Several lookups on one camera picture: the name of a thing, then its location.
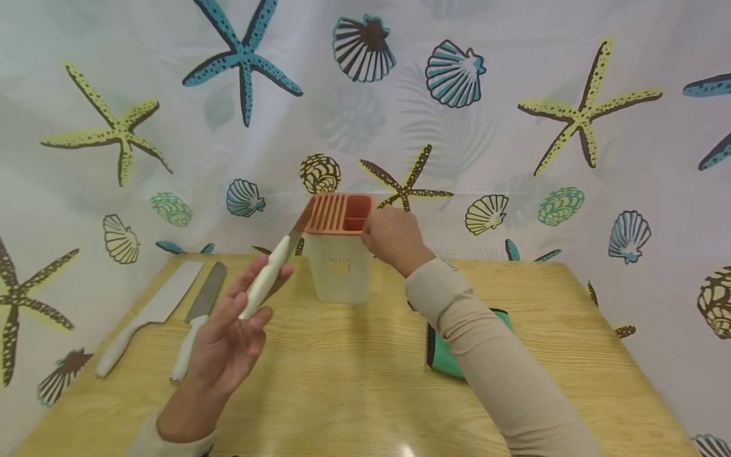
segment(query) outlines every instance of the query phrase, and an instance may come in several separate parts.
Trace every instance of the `translucent container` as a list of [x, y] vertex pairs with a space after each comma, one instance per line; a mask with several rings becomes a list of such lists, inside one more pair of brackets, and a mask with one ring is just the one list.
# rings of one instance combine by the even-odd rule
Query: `translucent container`
[[360, 239], [374, 207], [369, 194], [327, 193], [312, 197], [305, 228], [315, 291], [325, 303], [364, 303], [371, 293], [373, 255]]

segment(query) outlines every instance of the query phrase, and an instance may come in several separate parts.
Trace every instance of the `orange knife block top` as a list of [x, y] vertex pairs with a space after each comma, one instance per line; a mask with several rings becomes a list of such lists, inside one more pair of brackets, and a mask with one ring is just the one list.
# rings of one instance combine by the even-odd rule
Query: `orange knife block top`
[[312, 235], [359, 235], [375, 206], [369, 194], [330, 192], [313, 195], [312, 217], [305, 233]]

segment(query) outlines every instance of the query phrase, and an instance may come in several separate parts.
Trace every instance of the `shower curtain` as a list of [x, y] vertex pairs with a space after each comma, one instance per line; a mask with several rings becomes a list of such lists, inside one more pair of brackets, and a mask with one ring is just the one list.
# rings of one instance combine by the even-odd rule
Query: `shower curtain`
[[266, 252], [337, 190], [413, 211], [445, 258], [566, 263], [699, 452], [729, 455], [731, 4], [2, 11], [3, 454], [171, 255]]

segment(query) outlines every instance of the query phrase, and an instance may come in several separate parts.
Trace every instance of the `table surface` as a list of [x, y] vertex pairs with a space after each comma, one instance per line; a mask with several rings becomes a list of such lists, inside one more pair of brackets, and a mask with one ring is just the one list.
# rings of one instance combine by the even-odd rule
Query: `table surface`
[[[112, 333], [116, 335], [184, 260], [205, 265], [165, 324], [133, 337], [106, 379], [100, 351], [14, 454], [123, 456], [142, 421], [173, 391], [168, 382], [183, 321], [216, 261], [224, 288], [253, 257], [175, 256]], [[317, 301], [306, 259], [269, 305], [275, 310], [256, 369], [219, 421], [212, 456], [508, 456], [466, 383], [425, 365], [425, 321], [403, 282], [374, 261], [363, 305]], [[565, 265], [453, 262], [577, 407], [606, 456], [697, 456], [691, 442]]]

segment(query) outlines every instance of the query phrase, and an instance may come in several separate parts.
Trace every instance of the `chef's knife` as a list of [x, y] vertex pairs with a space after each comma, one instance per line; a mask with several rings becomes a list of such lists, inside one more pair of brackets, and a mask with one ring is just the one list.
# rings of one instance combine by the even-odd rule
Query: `chef's knife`
[[178, 352], [178, 359], [175, 361], [173, 372], [170, 374], [171, 381], [180, 382], [185, 377], [185, 373], [188, 371], [188, 362], [190, 361], [190, 353], [193, 349], [195, 336], [198, 334], [200, 326], [208, 322], [208, 314], [213, 309], [216, 297], [219, 294], [219, 289], [221, 289], [221, 284], [224, 283], [225, 278], [226, 265], [216, 262], [185, 318], [185, 321], [190, 324], [190, 330], [188, 330], [188, 334], [183, 340], [183, 344], [181, 344], [180, 351]]
[[114, 368], [137, 329], [150, 322], [167, 320], [188, 292], [202, 267], [203, 262], [184, 262], [175, 270], [175, 273], [162, 285], [145, 308], [114, 338], [112, 344], [107, 348], [107, 352], [96, 365], [98, 377], [106, 377]]
[[295, 251], [297, 242], [302, 238], [302, 232], [305, 231], [307, 223], [310, 222], [312, 217], [312, 208], [314, 206], [314, 198], [310, 198], [307, 202], [307, 206], [300, 215], [299, 219], [295, 222], [295, 226], [285, 235], [284, 238], [279, 241], [276, 248], [269, 254], [269, 261], [267, 265], [254, 278], [251, 286], [246, 291], [249, 301], [246, 304], [246, 308], [239, 314], [239, 319], [250, 319], [256, 314], [259, 307], [264, 303], [264, 300], [269, 295], [274, 281], [279, 276], [279, 270], [287, 263], [289, 257]]

